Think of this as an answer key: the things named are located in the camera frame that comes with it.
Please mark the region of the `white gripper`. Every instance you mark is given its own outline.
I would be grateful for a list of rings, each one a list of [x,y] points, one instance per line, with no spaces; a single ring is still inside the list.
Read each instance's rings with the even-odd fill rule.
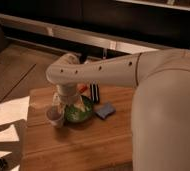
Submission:
[[[60,101],[63,104],[71,105],[76,103],[80,99],[80,95],[77,92],[77,85],[57,85],[57,93]]]

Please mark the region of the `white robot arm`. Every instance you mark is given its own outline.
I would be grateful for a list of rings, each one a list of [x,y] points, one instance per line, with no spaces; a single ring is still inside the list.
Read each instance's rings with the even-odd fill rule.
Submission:
[[[46,71],[65,103],[78,83],[134,86],[135,171],[190,171],[190,50],[167,49],[81,64],[65,54]]]

